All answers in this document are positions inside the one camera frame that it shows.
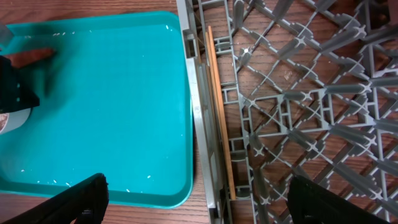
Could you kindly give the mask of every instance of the hand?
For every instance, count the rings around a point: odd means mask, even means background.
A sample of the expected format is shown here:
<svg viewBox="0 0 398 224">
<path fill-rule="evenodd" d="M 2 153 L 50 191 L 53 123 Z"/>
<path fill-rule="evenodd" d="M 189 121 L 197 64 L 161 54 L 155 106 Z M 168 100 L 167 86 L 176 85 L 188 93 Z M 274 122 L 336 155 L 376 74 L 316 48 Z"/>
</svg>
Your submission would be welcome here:
<svg viewBox="0 0 398 224">
<path fill-rule="evenodd" d="M 27 52 L 11 54 L 11 55 L 5 55 L 5 57 L 11 61 L 11 65 L 14 68 L 22 68 L 39 60 L 48 58 L 53 54 L 54 54 L 53 49 L 44 48 L 44 49 L 30 50 Z"/>
</svg>

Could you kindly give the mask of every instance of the wooden table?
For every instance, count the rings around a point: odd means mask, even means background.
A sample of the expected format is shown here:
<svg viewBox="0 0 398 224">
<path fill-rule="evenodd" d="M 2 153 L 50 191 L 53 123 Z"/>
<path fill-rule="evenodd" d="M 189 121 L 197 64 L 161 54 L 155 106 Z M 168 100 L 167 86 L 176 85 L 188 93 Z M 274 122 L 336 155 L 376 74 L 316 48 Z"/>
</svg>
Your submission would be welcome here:
<svg viewBox="0 0 398 224">
<path fill-rule="evenodd" d="M 79 17 L 146 11 L 177 13 L 175 0 L 2 0 L 0 21 L 4 24 L 39 22 Z M 0 223 L 43 202 L 45 198 L 0 194 Z M 195 186 L 190 198 L 173 210 L 110 205 L 103 223 L 208 223 L 205 191 L 198 155 L 195 156 Z"/>
<path fill-rule="evenodd" d="M 276 0 L 267 0 L 268 6 L 273 8 Z M 334 13 L 347 13 L 351 14 L 355 7 L 354 1 L 338 1 L 338 7 L 333 8 Z M 177 5 L 175 0 L 2 0 L 0 1 L 0 21 L 5 24 L 20 23 L 20 22 L 38 22 L 48 21 L 57 19 L 68 19 L 77 17 L 90 17 L 90 16 L 103 16 L 111 14 L 122 14 L 131 12 L 144 12 L 144 11 L 170 11 L 177 13 Z M 289 9 L 287 14 L 288 20 L 291 22 L 300 22 L 305 24 L 312 11 L 300 4 L 299 1 L 295 1 L 293 7 Z M 205 20 L 207 25 L 211 25 L 215 37 L 222 37 L 228 34 L 227 22 L 225 18 L 224 9 L 209 9 L 205 11 Z M 331 26 L 330 23 L 325 23 L 325 18 L 317 16 L 312 22 L 310 29 L 314 31 L 314 36 L 318 41 L 325 41 L 336 31 L 335 26 Z M 266 19 L 264 15 L 258 12 L 252 12 L 251 15 L 244 22 L 245 26 L 262 32 L 263 29 L 268 25 L 269 19 Z M 276 27 L 267 38 L 271 41 L 274 47 L 278 49 L 285 45 L 292 39 L 292 36 L 283 29 Z M 252 40 L 238 32 L 234 37 L 234 49 L 237 53 L 241 47 L 252 46 Z M 341 55 L 352 56 L 358 51 L 357 45 L 350 45 L 348 48 L 342 49 L 343 52 L 339 52 Z M 295 56 L 295 60 L 300 63 L 306 63 L 312 59 L 314 51 L 306 48 L 302 52 Z M 259 47 L 254 54 L 251 62 L 255 64 L 259 70 L 268 70 L 269 67 L 274 63 L 275 58 L 266 50 L 264 47 Z M 231 56 L 224 55 L 218 58 L 218 65 L 220 70 L 221 82 L 230 82 L 233 79 L 233 71 L 231 66 Z M 330 78 L 331 74 L 334 74 L 338 67 L 333 66 L 327 58 L 322 58 L 320 62 L 320 68 L 317 71 L 322 78 Z M 297 72 L 292 71 L 288 66 L 282 66 L 278 68 L 278 71 L 274 72 L 276 81 L 283 87 L 288 87 L 293 80 L 298 77 Z M 239 79 L 241 91 L 243 93 L 249 93 L 258 80 L 250 73 L 242 71 L 242 75 Z M 303 89 L 311 89 L 313 86 L 303 86 Z M 275 92 L 271 88 L 264 88 L 259 91 L 263 95 L 274 95 Z M 239 137 L 241 135 L 241 127 L 239 121 L 239 111 L 237 105 L 227 106 L 225 108 L 226 122 L 228 128 L 228 136 Z M 280 139 L 268 139 L 268 144 L 277 143 Z M 394 142 L 396 140 L 392 138 L 384 138 L 383 142 Z M 344 142 L 339 138 L 330 138 L 326 142 L 326 151 L 330 157 L 334 157 L 336 153 L 344 146 Z M 296 160 L 300 157 L 301 149 L 297 146 L 290 146 L 289 151 L 285 152 L 285 156 L 288 159 Z M 200 162 L 198 160 L 198 152 L 195 151 L 195 186 L 190 198 L 182 206 L 173 210 L 157 210 L 148 208 L 134 208 L 134 207 L 123 207 L 110 205 L 106 212 L 106 216 L 103 223 L 208 223 L 208 214 L 206 210 L 205 192 L 203 188 L 203 179 L 201 174 Z M 371 161 L 367 158 L 353 158 L 349 161 L 348 165 L 356 170 L 362 172 L 368 166 Z M 324 167 L 326 166 L 325 161 L 314 160 L 307 167 L 306 171 L 315 177 Z M 247 173 L 245 167 L 234 167 L 234 174 L 239 179 L 247 179 Z M 266 172 L 270 174 L 281 174 L 290 172 L 290 169 L 283 169 L 282 166 L 270 167 Z M 398 183 L 397 178 L 388 178 L 389 187 L 394 186 Z M 336 194 L 342 194 L 344 189 L 348 187 L 348 184 L 344 182 L 341 177 L 334 175 L 331 178 L 331 191 Z M 40 202 L 43 202 L 44 198 L 34 197 L 23 197 L 16 195 L 1 195 L 0 194 L 0 222 L 7 220 L 8 218 L 14 217 L 23 211 L 26 211 Z M 369 206 L 369 200 L 363 198 L 353 198 L 351 200 L 356 205 L 366 208 Z M 272 209 L 278 213 L 284 211 L 285 203 L 273 204 Z M 253 223 L 251 203 L 248 201 L 235 201 L 232 203 L 233 219 L 235 223 Z"/>
</svg>

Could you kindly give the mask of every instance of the wooden slat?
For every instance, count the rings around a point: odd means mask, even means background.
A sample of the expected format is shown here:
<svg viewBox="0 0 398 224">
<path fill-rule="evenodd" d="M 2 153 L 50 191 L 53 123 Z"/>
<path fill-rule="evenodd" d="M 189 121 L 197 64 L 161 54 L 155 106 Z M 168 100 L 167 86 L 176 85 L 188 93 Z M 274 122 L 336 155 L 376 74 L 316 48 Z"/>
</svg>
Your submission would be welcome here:
<svg viewBox="0 0 398 224">
<path fill-rule="evenodd" d="M 224 150 L 224 159 L 226 164 L 226 171 L 228 175 L 228 184 L 229 184 L 229 192 L 231 194 L 231 200 L 236 199 L 235 194 L 235 184 L 234 184 L 234 177 L 232 171 L 232 164 L 231 164 L 231 154 L 229 153 L 229 142 L 228 142 L 228 132 L 226 129 L 226 121 L 225 121 L 225 112 L 224 112 L 224 104 L 223 104 L 223 94 L 221 92 L 221 83 L 220 83 L 220 75 L 218 73 L 218 65 L 217 65 L 217 58 L 216 58 L 216 51 L 215 45 L 213 42 L 213 32 L 211 27 L 208 27 L 208 32 L 206 33 L 206 44 L 207 49 L 210 50 L 208 56 L 210 61 L 210 74 L 213 80 L 213 91 L 215 96 L 215 103 L 218 115 L 218 123 L 221 129 L 221 138 L 223 143 L 223 150 Z"/>
</svg>

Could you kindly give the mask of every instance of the table surface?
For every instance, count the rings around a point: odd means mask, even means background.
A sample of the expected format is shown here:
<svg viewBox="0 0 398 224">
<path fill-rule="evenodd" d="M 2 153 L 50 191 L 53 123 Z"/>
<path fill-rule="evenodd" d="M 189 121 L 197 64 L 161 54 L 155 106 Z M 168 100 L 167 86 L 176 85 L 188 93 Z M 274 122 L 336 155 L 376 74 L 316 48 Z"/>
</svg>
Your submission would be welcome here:
<svg viewBox="0 0 398 224">
<path fill-rule="evenodd" d="M 268 6 L 274 6 L 276 0 L 267 0 Z M 339 7 L 334 8 L 334 11 L 339 13 L 345 12 L 351 14 L 355 7 L 354 1 L 339 1 Z M 146 12 L 146 11 L 170 11 L 177 13 L 177 5 L 175 0 L 2 0 L 0 1 L 0 21 L 5 24 L 20 23 L 20 22 L 39 22 L 49 21 L 58 19 L 69 19 L 78 17 L 90 17 L 90 16 L 104 16 L 112 14 L 124 14 L 132 12 Z M 289 9 L 288 15 L 289 20 L 294 22 L 301 22 L 305 24 L 311 11 L 308 8 L 296 3 Z M 211 25 L 215 37 L 222 37 L 228 34 L 226 26 L 226 18 L 223 8 L 210 9 L 205 11 L 206 25 Z M 258 32 L 262 32 L 266 24 L 269 21 L 264 20 L 264 16 L 259 13 L 252 13 L 245 21 L 245 26 L 249 26 L 251 29 Z M 324 19 L 319 16 L 312 23 L 311 30 L 316 35 L 316 38 L 321 40 L 327 40 L 334 33 L 335 27 L 326 26 Z M 282 29 L 274 29 L 270 32 L 267 38 L 277 47 L 282 47 L 289 40 L 291 36 L 284 32 Z M 252 43 L 240 33 L 237 33 L 234 38 L 235 50 L 239 50 L 240 47 L 249 47 Z M 350 46 L 347 49 L 343 49 L 347 56 L 357 51 L 353 50 L 355 46 Z M 260 59 L 256 65 L 259 69 L 266 70 L 273 63 L 272 57 L 268 57 L 269 53 L 259 48 L 256 51 L 256 57 Z M 299 61 L 308 61 L 313 55 L 313 52 L 305 49 L 299 56 Z M 221 82 L 229 82 L 233 77 L 233 71 L 231 67 L 231 56 L 225 55 L 218 58 L 219 70 Z M 324 74 L 324 77 L 329 77 L 332 70 L 336 70 L 337 67 L 332 67 L 327 61 L 322 66 L 320 73 Z M 282 67 L 277 73 L 279 78 L 276 78 L 281 85 L 289 85 L 286 82 L 286 74 L 289 68 Z M 251 91 L 256 85 L 257 81 L 255 77 L 250 75 L 243 75 L 239 80 L 241 85 L 241 91 Z M 271 89 L 261 90 L 263 94 L 275 94 Z M 228 136 L 234 137 L 239 136 L 240 124 L 239 124 L 239 113 L 237 108 L 233 106 L 225 108 L 226 120 L 228 126 Z M 269 139 L 271 142 L 278 142 L 278 139 Z M 383 142 L 394 142 L 397 144 L 395 139 L 383 139 Z M 326 142 L 326 149 L 331 156 L 335 154 L 344 146 L 343 142 L 338 138 L 331 138 Z M 300 154 L 292 153 L 287 154 L 292 158 L 298 158 Z M 103 223 L 208 223 L 208 214 L 206 209 L 205 191 L 203 188 L 203 178 L 201 174 L 200 161 L 198 158 L 198 152 L 195 150 L 195 185 L 190 198 L 180 207 L 173 210 L 158 210 L 148 208 L 135 208 L 135 207 L 124 207 L 117 205 L 110 205 L 107 209 L 106 216 Z M 355 168 L 356 171 L 361 172 L 364 170 L 371 161 L 361 158 L 353 158 L 350 160 L 349 165 Z M 313 164 L 308 167 L 307 172 L 311 176 L 316 176 L 326 164 L 322 161 L 314 160 Z M 281 174 L 287 172 L 282 167 L 271 167 L 271 170 L 266 170 L 270 174 Z M 245 167 L 234 167 L 234 175 L 237 178 L 247 178 Z M 388 179 L 389 186 L 398 184 L 397 178 Z M 333 177 L 331 183 L 331 191 L 339 194 L 342 190 L 347 187 L 341 178 Z M 0 222 L 14 217 L 36 205 L 43 202 L 44 198 L 36 197 L 23 197 L 16 195 L 2 195 L 0 194 Z M 355 198 L 356 205 L 366 208 L 369 206 L 369 200 Z M 252 223 L 252 210 L 251 203 L 248 201 L 235 201 L 232 202 L 231 208 L 233 212 L 233 220 L 235 223 Z M 285 209 L 285 203 L 273 205 L 273 208 L 281 213 Z"/>
<path fill-rule="evenodd" d="M 3 0 L 3 24 L 40 22 L 79 17 L 105 16 L 147 11 L 177 13 L 175 0 Z M 190 198 L 173 210 L 109 205 L 103 223 L 208 223 L 205 190 L 198 154 L 195 152 L 195 185 Z M 0 194 L 0 223 L 39 203 L 45 198 Z"/>
</svg>

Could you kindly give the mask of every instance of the plastic tray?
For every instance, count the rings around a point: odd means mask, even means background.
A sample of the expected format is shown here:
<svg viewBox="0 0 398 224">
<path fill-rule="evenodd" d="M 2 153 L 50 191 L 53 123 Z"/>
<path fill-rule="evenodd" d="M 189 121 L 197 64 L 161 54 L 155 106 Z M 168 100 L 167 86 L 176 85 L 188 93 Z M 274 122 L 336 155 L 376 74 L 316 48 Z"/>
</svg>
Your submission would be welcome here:
<svg viewBox="0 0 398 224">
<path fill-rule="evenodd" d="M 40 47 L 56 54 L 21 70 L 40 106 L 0 136 L 1 192 L 51 197 L 102 172 L 111 203 L 172 208 L 188 198 L 193 123 L 176 15 L 8 28 L 15 37 L 3 55 Z"/>
</svg>

